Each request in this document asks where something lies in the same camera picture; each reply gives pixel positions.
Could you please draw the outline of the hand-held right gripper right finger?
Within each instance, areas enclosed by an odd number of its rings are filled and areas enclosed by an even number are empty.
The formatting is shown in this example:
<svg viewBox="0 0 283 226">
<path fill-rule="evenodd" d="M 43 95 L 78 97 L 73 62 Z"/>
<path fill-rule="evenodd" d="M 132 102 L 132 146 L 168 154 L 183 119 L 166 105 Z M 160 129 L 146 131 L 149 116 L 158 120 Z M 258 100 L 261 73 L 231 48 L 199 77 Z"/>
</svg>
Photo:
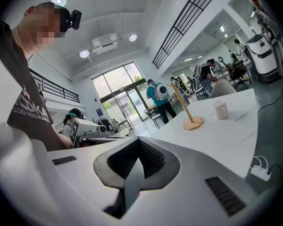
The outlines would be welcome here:
<svg viewBox="0 0 283 226">
<path fill-rule="evenodd" d="M 164 188 L 143 191 L 126 213 L 127 226 L 251 226 L 271 202 L 271 190 L 257 194 L 241 177 L 212 157 L 186 148 L 148 138 L 172 152 L 180 162 L 176 177 Z M 220 195 L 207 184 L 212 178 L 229 189 L 226 198 L 240 198 L 244 208 L 230 216 Z"/>
</svg>

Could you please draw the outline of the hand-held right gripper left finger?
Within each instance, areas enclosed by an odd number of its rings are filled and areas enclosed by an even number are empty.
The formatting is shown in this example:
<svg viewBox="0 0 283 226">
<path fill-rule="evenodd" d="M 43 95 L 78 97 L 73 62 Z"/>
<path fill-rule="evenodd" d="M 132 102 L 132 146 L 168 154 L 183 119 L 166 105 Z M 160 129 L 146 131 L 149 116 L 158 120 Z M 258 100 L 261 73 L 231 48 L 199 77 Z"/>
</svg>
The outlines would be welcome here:
<svg viewBox="0 0 283 226">
<path fill-rule="evenodd" d="M 104 185 L 96 175 L 93 165 L 99 155 L 132 139 L 134 138 L 124 137 L 99 145 L 49 152 L 52 160 L 71 155 L 76 158 L 74 161 L 57 165 L 56 169 L 66 183 L 92 206 L 95 213 L 92 226 L 130 225 L 104 211 L 109 206 L 115 206 L 120 191 Z"/>
</svg>

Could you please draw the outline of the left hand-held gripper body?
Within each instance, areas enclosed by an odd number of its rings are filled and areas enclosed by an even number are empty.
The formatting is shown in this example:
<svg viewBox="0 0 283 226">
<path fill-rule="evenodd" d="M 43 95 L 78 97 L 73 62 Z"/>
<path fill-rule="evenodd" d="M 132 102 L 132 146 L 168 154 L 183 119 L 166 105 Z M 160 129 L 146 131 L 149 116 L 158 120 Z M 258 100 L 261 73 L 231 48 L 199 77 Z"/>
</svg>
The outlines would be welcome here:
<svg viewBox="0 0 283 226">
<path fill-rule="evenodd" d="M 80 147 L 80 143 L 89 138 L 108 137 L 106 126 L 94 122 L 75 118 L 70 131 L 70 140 L 73 147 Z"/>
</svg>

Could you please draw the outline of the wooden mug tree stand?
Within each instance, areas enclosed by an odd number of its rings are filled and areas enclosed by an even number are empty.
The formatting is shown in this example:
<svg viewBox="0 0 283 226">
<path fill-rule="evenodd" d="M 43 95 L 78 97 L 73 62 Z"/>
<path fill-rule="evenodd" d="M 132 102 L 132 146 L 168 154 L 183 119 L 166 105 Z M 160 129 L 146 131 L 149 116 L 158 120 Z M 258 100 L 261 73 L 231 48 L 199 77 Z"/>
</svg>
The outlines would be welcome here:
<svg viewBox="0 0 283 226">
<path fill-rule="evenodd" d="M 186 103 L 183 101 L 183 97 L 180 95 L 179 91 L 177 90 L 175 84 L 171 82 L 169 86 L 172 87 L 173 90 L 175 91 L 175 94 L 177 95 L 176 99 L 178 99 L 181 102 L 185 112 L 188 115 L 188 119 L 183 123 L 183 128 L 185 130 L 193 130 L 199 128 L 204 122 L 203 118 L 201 116 L 192 116 L 188 110 Z"/>
</svg>

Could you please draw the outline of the pale pink mug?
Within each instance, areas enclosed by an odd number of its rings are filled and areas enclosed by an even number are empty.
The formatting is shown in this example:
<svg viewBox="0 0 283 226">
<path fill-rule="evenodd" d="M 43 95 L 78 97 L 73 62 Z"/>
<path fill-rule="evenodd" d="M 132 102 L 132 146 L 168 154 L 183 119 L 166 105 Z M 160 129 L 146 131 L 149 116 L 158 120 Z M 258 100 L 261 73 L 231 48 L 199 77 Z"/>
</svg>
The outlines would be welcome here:
<svg viewBox="0 0 283 226">
<path fill-rule="evenodd" d="M 223 120 L 229 116 L 228 108 L 224 100 L 217 100 L 213 103 L 215 115 L 218 119 Z"/>
</svg>

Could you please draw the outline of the person's left forearm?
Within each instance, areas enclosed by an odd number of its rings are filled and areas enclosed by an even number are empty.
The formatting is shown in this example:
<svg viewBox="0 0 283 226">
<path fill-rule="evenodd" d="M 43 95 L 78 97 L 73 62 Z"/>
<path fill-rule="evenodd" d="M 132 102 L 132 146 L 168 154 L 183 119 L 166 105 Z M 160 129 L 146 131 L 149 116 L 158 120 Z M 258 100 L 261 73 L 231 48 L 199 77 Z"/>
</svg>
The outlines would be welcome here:
<svg viewBox="0 0 283 226">
<path fill-rule="evenodd" d="M 69 138 L 67 138 L 66 136 L 64 136 L 64 135 L 62 135 L 60 133 L 57 133 L 57 132 L 56 132 L 56 134 L 57 134 L 57 136 L 59 137 L 59 139 L 62 141 L 62 143 L 65 145 L 65 147 L 67 149 L 73 148 L 72 141 Z"/>
</svg>

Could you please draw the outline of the black metal railing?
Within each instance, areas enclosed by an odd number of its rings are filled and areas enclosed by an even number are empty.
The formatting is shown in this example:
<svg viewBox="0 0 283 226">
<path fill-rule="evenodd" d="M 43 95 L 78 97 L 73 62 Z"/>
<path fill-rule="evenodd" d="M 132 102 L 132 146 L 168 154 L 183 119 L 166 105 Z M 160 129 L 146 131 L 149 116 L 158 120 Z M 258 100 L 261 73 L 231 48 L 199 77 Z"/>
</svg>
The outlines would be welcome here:
<svg viewBox="0 0 283 226">
<path fill-rule="evenodd" d="M 60 98 L 64 98 L 73 102 L 79 103 L 79 95 L 48 80 L 47 78 L 43 77 L 42 75 L 38 74 L 32 69 L 29 69 L 32 77 L 36 81 L 37 86 L 42 92 L 47 92 L 49 94 L 58 96 Z"/>
<path fill-rule="evenodd" d="M 174 21 L 152 63 L 160 68 L 189 28 L 206 9 L 212 0 L 187 0 L 185 6 Z"/>
</svg>

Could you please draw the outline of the white power strip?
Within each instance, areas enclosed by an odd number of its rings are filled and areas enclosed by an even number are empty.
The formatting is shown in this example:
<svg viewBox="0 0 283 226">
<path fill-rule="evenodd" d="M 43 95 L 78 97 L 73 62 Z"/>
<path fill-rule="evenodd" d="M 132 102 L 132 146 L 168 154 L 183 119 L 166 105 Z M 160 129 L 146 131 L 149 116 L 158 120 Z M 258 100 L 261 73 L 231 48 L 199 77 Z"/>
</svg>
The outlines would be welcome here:
<svg viewBox="0 0 283 226">
<path fill-rule="evenodd" d="M 267 182 L 270 180 L 271 177 L 271 172 L 268 171 L 268 169 L 262 168 L 258 165 L 254 165 L 251 169 L 250 169 L 250 173 L 251 175 L 261 179 L 264 182 Z"/>
</svg>

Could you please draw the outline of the white round-window backpack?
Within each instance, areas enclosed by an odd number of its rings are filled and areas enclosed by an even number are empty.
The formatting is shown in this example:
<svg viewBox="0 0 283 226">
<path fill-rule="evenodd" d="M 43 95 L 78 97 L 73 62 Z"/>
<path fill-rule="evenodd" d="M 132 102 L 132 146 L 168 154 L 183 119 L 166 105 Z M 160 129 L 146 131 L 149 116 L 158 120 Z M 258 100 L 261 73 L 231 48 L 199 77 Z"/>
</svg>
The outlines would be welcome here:
<svg viewBox="0 0 283 226">
<path fill-rule="evenodd" d="M 158 101 L 168 99 L 168 96 L 168 90 L 165 85 L 160 83 L 155 86 L 155 97 Z"/>
</svg>

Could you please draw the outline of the white ceiling air conditioner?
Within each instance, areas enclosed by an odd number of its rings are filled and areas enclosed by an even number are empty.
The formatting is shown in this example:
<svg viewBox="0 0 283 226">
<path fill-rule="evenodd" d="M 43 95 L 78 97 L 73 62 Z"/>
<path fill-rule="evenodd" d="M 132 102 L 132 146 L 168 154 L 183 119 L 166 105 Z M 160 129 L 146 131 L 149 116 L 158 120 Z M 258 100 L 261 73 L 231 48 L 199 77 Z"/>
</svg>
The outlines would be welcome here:
<svg viewBox="0 0 283 226">
<path fill-rule="evenodd" d="M 117 34 L 110 33 L 99 36 L 97 38 L 92 39 L 92 44 L 93 44 L 92 53 L 97 55 L 114 50 L 117 48 L 118 45 Z"/>
</svg>

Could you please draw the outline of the grey upholstered chair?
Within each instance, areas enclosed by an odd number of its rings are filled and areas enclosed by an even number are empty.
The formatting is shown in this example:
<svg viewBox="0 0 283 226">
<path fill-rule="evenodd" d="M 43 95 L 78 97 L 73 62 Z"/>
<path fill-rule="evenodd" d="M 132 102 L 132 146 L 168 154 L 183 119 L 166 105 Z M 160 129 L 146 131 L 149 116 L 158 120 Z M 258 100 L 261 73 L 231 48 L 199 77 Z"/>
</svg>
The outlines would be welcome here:
<svg viewBox="0 0 283 226">
<path fill-rule="evenodd" d="M 211 95 L 208 99 L 221 97 L 229 94 L 236 93 L 236 89 L 227 80 L 220 80 L 215 83 Z"/>
</svg>

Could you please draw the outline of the black office chair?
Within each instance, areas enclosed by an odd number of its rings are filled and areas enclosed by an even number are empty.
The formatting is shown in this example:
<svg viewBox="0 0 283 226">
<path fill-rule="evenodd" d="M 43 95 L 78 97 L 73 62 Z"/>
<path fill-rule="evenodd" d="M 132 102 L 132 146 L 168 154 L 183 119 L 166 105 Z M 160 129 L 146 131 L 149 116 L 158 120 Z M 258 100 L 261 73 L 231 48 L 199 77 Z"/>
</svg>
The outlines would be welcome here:
<svg viewBox="0 0 283 226">
<path fill-rule="evenodd" d="M 237 87 L 240 85 L 244 85 L 246 88 L 248 88 L 246 82 L 251 84 L 250 75 L 242 61 L 234 64 L 227 64 L 226 68 L 229 72 L 230 79 L 234 82 L 235 89 L 237 89 Z"/>
</svg>

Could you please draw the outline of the white mobile robot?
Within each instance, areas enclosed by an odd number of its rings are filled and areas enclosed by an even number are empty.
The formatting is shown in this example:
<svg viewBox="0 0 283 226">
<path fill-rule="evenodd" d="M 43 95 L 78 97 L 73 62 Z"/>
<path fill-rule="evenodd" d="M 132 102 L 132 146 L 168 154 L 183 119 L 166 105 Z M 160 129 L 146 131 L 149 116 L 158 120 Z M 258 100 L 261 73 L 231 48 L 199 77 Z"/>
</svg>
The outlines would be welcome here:
<svg viewBox="0 0 283 226">
<path fill-rule="evenodd" d="M 249 39 L 246 42 L 246 47 L 256 80 L 268 83 L 280 76 L 273 50 L 262 34 L 256 34 Z"/>
</svg>

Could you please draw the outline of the glass door wall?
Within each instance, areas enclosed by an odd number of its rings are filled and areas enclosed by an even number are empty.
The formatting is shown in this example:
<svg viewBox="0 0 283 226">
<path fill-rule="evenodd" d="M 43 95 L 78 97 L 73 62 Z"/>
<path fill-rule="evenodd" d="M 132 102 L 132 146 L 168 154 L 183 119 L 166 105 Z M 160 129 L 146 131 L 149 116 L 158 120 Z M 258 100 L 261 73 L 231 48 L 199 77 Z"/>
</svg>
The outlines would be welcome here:
<svg viewBox="0 0 283 226">
<path fill-rule="evenodd" d="M 153 106 L 146 98 L 147 83 L 134 62 L 92 79 L 106 114 L 121 126 L 134 130 L 147 120 Z"/>
</svg>

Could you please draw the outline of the black frame chair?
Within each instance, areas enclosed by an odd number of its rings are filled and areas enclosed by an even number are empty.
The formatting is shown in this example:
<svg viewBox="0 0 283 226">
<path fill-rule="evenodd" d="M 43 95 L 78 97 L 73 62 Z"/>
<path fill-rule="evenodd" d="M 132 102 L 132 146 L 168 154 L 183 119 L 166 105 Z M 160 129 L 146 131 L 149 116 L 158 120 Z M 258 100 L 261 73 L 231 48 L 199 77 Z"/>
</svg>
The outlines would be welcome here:
<svg viewBox="0 0 283 226">
<path fill-rule="evenodd" d="M 147 117 L 153 121 L 154 125 L 160 129 L 158 123 L 156 122 L 157 119 L 161 119 L 161 115 L 160 114 L 153 114 L 151 113 L 149 110 L 145 110 L 144 113 L 147 115 Z"/>
</svg>

